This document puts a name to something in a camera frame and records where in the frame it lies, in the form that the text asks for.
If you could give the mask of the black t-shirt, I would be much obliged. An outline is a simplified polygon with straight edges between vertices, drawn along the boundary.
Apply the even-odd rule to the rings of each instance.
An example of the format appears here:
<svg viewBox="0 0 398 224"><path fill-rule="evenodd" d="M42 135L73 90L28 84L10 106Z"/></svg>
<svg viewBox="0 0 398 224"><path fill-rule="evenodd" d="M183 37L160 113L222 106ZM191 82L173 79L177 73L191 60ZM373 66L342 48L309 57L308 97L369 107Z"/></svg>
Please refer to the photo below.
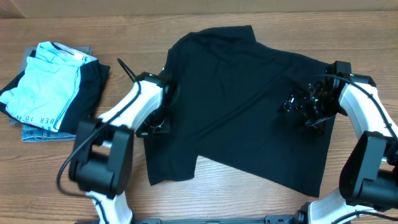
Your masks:
<svg viewBox="0 0 398 224"><path fill-rule="evenodd" d="M151 185L192 179L198 156L317 197L334 121L321 135L280 111L327 64L259 43L251 26L191 32L168 51L177 82L168 134L144 141Z"/></svg>

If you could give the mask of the folded blue jeans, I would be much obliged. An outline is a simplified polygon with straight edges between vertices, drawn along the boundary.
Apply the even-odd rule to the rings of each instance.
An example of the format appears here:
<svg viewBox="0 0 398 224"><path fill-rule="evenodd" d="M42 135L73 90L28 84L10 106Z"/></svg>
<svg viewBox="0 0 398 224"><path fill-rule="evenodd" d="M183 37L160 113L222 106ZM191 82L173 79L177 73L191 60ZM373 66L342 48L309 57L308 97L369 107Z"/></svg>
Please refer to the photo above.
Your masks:
<svg viewBox="0 0 398 224"><path fill-rule="evenodd" d="M22 125L22 142L48 142L48 141L71 141L75 139L74 134L63 132L51 132L40 128Z"/></svg>

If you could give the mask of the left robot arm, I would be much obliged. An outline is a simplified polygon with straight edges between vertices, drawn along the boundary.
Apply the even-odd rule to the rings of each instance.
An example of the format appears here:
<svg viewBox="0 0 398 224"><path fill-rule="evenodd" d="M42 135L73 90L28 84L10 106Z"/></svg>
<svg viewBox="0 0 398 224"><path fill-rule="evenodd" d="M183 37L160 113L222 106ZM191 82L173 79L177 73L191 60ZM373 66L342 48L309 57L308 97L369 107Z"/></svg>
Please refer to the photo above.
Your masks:
<svg viewBox="0 0 398 224"><path fill-rule="evenodd" d="M131 91L114 108L79 123L68 160L69 179L93 202L97 223L134 223L126 199L134 138L170 131L165 110L177 84L147 72L133 80Z"/></svg>

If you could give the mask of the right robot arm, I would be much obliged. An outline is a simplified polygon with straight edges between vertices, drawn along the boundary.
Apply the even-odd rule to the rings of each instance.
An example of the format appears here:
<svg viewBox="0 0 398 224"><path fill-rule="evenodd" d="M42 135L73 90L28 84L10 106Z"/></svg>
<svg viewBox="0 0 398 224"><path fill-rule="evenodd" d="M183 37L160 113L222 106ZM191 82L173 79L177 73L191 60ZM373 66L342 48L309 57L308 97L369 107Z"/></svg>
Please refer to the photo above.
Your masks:
<svg viewBox="0 0 398 224"><path fill-rule="evenodd" d="M347 116L358 138L337 189L307 202L293 215L267 216L266 223L350 223L363 215L397 221L385 215L397 208L397 125L388 115L370 76L352 73L348 62L335 61L317 82L294 87L279 110L296 113L300 127L317 134L336 114Z"/></svg>

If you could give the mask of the light blue folded t-shirt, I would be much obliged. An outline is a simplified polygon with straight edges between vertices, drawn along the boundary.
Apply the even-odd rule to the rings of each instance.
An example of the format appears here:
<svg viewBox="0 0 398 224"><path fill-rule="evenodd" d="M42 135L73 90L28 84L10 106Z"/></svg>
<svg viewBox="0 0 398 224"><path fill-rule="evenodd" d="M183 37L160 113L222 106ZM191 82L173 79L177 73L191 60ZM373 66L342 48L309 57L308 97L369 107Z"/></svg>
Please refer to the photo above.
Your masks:
<svg viewBox="0 0 398 224"><path fill-rule="evenodd" d="M12 117L58 132L80 89L81 67L97 60L58 42L41 42L17 86L1 93L1 103Z"/></svg>

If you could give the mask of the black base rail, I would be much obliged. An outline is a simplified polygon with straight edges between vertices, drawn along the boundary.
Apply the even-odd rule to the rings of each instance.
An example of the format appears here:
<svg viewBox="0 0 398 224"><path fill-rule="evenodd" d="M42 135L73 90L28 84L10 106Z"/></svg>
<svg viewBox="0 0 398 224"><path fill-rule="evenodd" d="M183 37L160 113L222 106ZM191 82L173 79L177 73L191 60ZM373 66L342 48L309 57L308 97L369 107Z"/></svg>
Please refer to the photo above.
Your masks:
<svg viewBox="0 0 398 224"><path fill-rule="evenodd" d="M222 218L161 220L158 218L137 219L133 224L305 224L303 215L267 215L264 218Z"/></svg>

